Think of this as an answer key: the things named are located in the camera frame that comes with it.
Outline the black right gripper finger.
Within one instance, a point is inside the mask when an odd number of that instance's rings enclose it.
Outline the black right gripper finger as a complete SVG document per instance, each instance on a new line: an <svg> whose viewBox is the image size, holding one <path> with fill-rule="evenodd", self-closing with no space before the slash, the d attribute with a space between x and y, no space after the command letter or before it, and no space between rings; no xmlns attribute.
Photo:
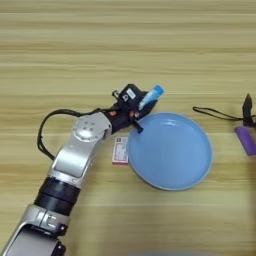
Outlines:
<svg viewBox="0 0 256 256"><path fill-rule="evenodd" d="M247 127L254 127L255 121L253 120L254 116L252 115L252 98L250 94L246 95L246 98L242 107L243 111L243 125Z"/></svg>

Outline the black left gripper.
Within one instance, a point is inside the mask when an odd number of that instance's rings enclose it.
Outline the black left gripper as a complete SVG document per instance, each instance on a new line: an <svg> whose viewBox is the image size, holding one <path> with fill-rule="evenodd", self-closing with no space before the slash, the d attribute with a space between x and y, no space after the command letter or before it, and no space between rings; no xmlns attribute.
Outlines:
<svg viewBox="0 0 256 256"><path fill-rule="evenodd" d="M106 117L112 125L112 132L116 133L121 129L133 126L138 133L143 131L138 120L151 113L157 100L146 104L142 110L139 110L139 103L144 93L139 89L124 89L121 92L114 91L112 96L117 102L106 112Z"/></svg>

